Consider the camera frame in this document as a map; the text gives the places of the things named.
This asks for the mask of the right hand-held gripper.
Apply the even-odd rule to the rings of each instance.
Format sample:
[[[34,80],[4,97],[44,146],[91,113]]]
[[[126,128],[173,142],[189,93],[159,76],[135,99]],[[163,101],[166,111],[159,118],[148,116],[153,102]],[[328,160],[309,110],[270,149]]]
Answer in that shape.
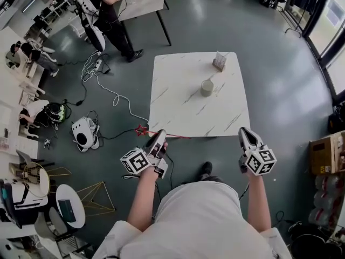
[[[241,127],[238,131],[239,142],[244,154],[239,159],[242,173],[250,171],[255,176],[271,172],[277,162],[273,151],[263,146],[261,137],[249,128]]]

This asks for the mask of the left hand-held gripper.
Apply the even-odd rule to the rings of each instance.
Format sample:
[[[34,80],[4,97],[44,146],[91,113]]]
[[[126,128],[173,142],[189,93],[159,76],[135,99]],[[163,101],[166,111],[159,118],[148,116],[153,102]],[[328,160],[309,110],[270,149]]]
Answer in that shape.
[[[168,170],[168,164],[157,152],[165,143],[166,131],[164,129],[155,133],[146,143],[145,151],[135,148],[120,158],[121,163],[126,171],[131,175],[140,175],[148,167],[154,167],[159,178],[164,178]]]

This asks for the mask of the person's left hand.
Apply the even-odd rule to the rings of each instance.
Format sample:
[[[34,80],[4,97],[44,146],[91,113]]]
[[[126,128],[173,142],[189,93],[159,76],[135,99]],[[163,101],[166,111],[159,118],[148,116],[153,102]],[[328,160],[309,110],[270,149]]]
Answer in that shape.
[[[156,157],[159,158],[159,159],[163,158],[164,155],[165,155],[165,153],[166,153],[166,151],[167,151],[167,147],[168,147],[168,143],[165,142],[165,143],[162,145],[161,149],[157,152]]]

